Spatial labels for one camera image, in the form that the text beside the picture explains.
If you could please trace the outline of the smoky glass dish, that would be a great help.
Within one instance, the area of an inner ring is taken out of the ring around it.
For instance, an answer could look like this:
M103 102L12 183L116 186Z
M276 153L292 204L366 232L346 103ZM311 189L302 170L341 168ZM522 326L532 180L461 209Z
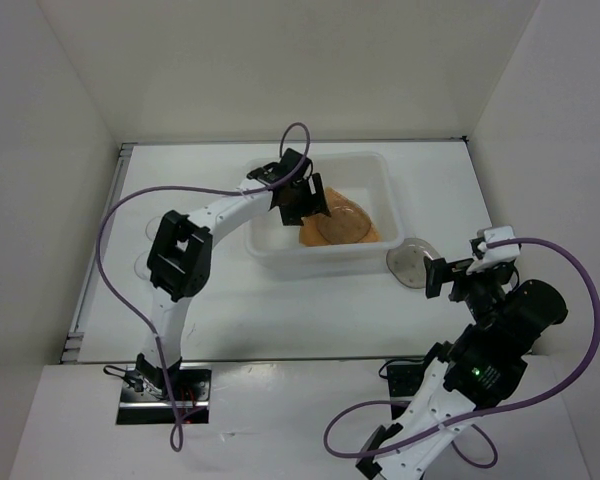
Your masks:
M359 243L371 231L372 222L355 202L336 199L329 205L330 217L318 214L316 228L328 244Z
M387 252L386 265L403 286L418 290L424 289L426 284L424 260L437 258L440 258L440 254L425 240L406 238Z

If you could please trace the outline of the woven bamboo triangular plate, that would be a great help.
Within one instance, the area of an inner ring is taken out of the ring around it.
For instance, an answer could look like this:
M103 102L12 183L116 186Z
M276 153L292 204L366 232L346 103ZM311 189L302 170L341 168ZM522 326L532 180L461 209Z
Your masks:
M328 187L325 198L329 214L303 219L299 243L305 247L377 243L382 240L370 216L357 203Z

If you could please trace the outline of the clear plastic cup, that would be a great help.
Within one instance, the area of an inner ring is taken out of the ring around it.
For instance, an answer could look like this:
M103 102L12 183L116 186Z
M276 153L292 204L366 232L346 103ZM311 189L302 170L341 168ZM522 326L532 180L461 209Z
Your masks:
M156 216L147 223L145 228L145 235L149 241L153 241L155 239L157 231L160 227L161 220L161 216Z
M142 252L134 262L134 272L141 280L148 281L150 279L151 271L148 267L148 256L149 251Z

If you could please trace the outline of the clear plastic cup front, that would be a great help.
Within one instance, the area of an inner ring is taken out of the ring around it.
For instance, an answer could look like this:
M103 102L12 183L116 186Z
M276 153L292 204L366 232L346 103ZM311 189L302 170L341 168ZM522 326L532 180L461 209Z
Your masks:
M151 271L148 267L148 256L149 251L142 252L134 262L134 272L141 280L148 281L150 279Z

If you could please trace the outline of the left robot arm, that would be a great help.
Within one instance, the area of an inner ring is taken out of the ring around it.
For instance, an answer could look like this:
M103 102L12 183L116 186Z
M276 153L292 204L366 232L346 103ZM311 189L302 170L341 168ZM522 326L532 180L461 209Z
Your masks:
M143 387L156 399L168 399L178 390L186 316L191 300L209 280L214 247L274 209L285 226L301 226L311 215L330 214L313 162L291 149L279 161L249 172L235 193L196 211L171 210L161 218L147 259L153 330L135 364Z

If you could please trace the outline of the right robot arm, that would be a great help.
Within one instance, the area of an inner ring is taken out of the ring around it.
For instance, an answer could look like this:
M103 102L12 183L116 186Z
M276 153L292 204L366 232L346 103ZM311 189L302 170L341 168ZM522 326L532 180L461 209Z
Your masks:
M463 302L474 321L454 342L435 344L418 369L420 388L397 420L379 427L362 450L357 470L367 479L419 479L467 428L443 421L497 406L518 388L527 368L524 355L543 331L568 314L561 294L541 280L527 280L510 292L504 284L515 271L500 263L470 273L471 262L425 259L425 294Z

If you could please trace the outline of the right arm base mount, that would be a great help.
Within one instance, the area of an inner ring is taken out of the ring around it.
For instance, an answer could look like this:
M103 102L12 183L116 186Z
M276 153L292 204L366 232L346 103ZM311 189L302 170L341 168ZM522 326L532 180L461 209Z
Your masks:
M398 405L390 407L393 420L406 411L404 403L419 390L425 370L423 358L389 359L378 370L379 377L387 382L389 399L398 402Z

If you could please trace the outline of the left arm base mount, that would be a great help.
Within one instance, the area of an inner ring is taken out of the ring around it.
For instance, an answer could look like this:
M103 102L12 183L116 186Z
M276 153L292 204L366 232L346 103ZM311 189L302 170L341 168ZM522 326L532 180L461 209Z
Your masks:
M173 425L175 416L166 388L156 389L132 366L105 365L105 375L122 382L116 424ZM184 424L207 424L210 414L212 371L184 364L172 386L176 410Z

